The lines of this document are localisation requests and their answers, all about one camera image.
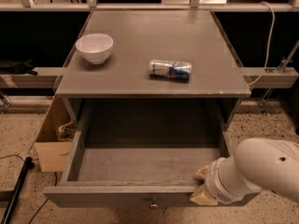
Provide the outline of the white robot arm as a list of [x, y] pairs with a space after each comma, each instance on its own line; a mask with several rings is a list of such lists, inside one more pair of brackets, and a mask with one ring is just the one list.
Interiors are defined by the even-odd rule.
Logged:
[[199, 205], [231, 204], [268, 189], [299, 202], [299, 146], [286, 140], [250, 138], [235, 153], [200, 168], [193, 178], [202, 184], [191, 195]]

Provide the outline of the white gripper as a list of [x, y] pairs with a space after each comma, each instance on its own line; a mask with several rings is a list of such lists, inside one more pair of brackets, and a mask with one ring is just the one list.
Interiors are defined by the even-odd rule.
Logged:
[[233, 157], [219, 158], [209, 166], [203, 166], [192, 178], [197, 181], [205, 180], [205, 185], [200, 185], [190, 198], [198, 205], [236, 203], [242, 201], [248, 194], [262, 191], [261, 187], [248, 181], [238, 172]]

